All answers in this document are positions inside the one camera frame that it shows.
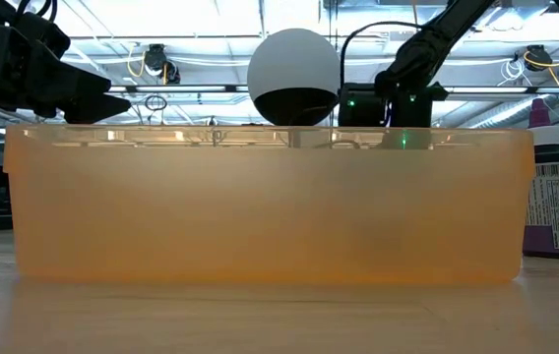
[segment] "table surface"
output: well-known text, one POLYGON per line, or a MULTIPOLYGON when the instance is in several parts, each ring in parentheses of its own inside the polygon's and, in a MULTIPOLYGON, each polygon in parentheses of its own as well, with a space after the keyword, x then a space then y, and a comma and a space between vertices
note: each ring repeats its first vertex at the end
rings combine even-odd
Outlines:
POLYGON ((0 232, 0 353, 559 353, 559 261, 490 287, 51 284, 0 232))

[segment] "ceiling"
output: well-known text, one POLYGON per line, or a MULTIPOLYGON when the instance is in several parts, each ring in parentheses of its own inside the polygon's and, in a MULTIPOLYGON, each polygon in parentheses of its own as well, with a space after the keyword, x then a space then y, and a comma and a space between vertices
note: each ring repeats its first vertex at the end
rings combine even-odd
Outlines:
MULTIPOLYGON (((31 10, 43 0, 32 0, 31 10)), ((446 0, 418 0, 420 23, 444 9, 446 0)), ((559 62, 559 13, 550 0, 512 0, 514 7, 490 9, 451 52, 436 80, 444 86, 503 87, 555 86, 548 71, 524 72, 517 80, 505 79, 506 63, 529 44, 543 44, 559 62)), ((264 36, 289 28, 318 32, 337 47, 355 29, 376 21, 413 22, 411 1, 403 0, 59 0, 56 24, 72 38, 62 60, 109 78, 115 85, 155 85, 154 77, 134 77, 141 53, 152 43, 166 45, 168 57, 181 72, 181 85, 246 85, 247 63, 264 36)), ((387 68, 398 48, 413 31, 377 27, 356 38, 348 49, 346 80, 372 82, 387 68)), ((152 124, 220 124, 266 122, 245 93, 164 94, 168 107, 152 124)), ((145 96, 135 111, 104 123, 148 123, 151 111, 145 96)), ((467 103, 449 100, 435 104, 433 119, 441 126, 458 126, 480 112, 500 104, 499 99, 467 103)), ((30 112, 20 111, 34 120, 30 112)), ((62 116, 48 123, 62 123, 62 116)))

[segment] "orange translucent bin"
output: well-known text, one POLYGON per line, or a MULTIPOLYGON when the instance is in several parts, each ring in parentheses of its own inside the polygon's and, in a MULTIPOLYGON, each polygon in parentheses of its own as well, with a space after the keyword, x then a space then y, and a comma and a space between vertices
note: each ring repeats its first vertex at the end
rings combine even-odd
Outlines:
POLYGON ((69 281, 504 282, 525 131, 13 126, 21 275, 69 281))

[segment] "purple bottle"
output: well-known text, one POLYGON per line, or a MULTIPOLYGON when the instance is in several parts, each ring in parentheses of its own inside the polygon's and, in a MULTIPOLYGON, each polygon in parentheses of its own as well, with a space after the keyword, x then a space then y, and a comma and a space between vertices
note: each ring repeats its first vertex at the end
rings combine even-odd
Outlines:
POLYGON ((528 120, 535 144, 535 178, 528 193, 523 254, 559 259, 559 126, 535 99, 528 120))

